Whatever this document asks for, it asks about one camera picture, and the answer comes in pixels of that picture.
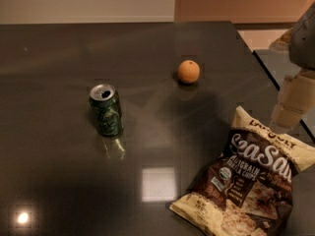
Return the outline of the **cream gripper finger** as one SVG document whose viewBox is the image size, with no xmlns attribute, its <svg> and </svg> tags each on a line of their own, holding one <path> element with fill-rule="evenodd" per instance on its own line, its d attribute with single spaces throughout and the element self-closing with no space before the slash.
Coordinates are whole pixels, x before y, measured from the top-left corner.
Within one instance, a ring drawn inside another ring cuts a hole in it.
<svg viewBox="0 0 315 236">
<path fill-rule="evenodd" d="M 315 71 L 285 76 L 271 116 L 271 129 L 292 129 L 315 105 Z"/>
</svg>

